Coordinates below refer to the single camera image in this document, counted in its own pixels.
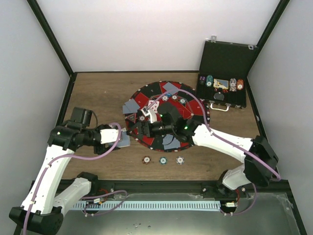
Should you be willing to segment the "blue card seat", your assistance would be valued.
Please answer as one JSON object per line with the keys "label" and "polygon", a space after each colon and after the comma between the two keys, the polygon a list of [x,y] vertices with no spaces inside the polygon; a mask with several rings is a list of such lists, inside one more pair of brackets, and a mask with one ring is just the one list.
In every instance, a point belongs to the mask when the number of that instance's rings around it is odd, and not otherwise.
{"label": "blue card seat", "polygon": [[167,91],[170,95],[174,95],[179,91],[179,88],[170,82],[167,82],[165,85],[163,85],[163,89]]}
{"label": "blue card seat", "polygon": [[125,102],[125,104],[133,113],[137,112],[138,109],[140,109],[140,106],[137,104],[137,102],[134,99],[130,99],[129,101]]}
{"label": "blue card seat", "polygon": [[164,146],[169,145],[173,140],[174,140],[174,136],[168,134],[168,135],[164,136],[163,141],[162,141],[162,144],[163,144]]}

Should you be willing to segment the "dealt blue playing card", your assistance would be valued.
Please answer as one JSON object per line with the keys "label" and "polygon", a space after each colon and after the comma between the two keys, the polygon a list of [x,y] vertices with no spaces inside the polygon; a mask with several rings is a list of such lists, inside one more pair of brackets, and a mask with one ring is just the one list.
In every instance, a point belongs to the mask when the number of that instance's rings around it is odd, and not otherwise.
{"label": "dealt blue playing card", "polygon": [[123,114],[131,114],[133,111],[131,111],[126,105],[122,106],[122,113]]}

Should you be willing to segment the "red poker chip stack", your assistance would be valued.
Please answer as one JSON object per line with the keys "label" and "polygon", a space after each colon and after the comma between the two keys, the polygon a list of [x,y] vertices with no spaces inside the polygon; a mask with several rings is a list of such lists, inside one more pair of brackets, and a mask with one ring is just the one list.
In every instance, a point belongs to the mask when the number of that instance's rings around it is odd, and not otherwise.
{"label": "red poker chip stack", "polygon": [[142,163],[143,164],[149,164],[151,162],[151,158],[149,156],[145,156],[142,158]]}

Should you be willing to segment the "teal poker chip stack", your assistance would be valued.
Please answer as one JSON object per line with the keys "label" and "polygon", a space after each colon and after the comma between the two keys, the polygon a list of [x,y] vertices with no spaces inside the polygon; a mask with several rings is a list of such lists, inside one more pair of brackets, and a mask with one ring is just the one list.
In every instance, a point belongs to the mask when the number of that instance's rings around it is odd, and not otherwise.
{"label": "teal poker chip stack", "polygon": [[165,165],[165,164],[167,164],[167,162],[168,162],[168,160],[167,160],[166,157],[161,157],[161,158],[159,159],[159,163],[160,163],[161,165]]}

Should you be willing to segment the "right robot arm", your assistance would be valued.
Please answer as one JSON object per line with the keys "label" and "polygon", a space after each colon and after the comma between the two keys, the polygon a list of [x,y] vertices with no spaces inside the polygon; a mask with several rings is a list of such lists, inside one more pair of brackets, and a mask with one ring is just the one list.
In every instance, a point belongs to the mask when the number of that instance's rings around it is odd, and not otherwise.
{"label": "right robot arm", "polygon": [[226,170],[216,183],[222,197],[229,197],[239,187],[254,184],[267,187],[275,177],[278,157],[266,138],[242,138],[214,130],[207,122],[184,118],[171,103],[161,104],[157,112],[151,108],[141,109],[144,115],[128,128],[128,134],[138,139],[172,135],[180,142],[214,149],[241,162],[241,166]]}

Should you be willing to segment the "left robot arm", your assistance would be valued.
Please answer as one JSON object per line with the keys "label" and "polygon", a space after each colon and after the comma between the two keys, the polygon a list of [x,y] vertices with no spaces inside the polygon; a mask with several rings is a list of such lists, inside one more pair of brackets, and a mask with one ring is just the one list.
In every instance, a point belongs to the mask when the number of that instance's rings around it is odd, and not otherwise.
{"label": "left robot arm", "polygon": [[51,130],[43,165],[27,197],[19,207],[13,207],[9,218],[25,235],[28,231],[40,235],[55,235],[67,212],[85,196],[100,192],[98,176],[82,172],[57,194],[63,173],[72,158],[94,161],[111,153],[121,137],[118,123],[90,128],[94,111],[75,107],[70,119]]}

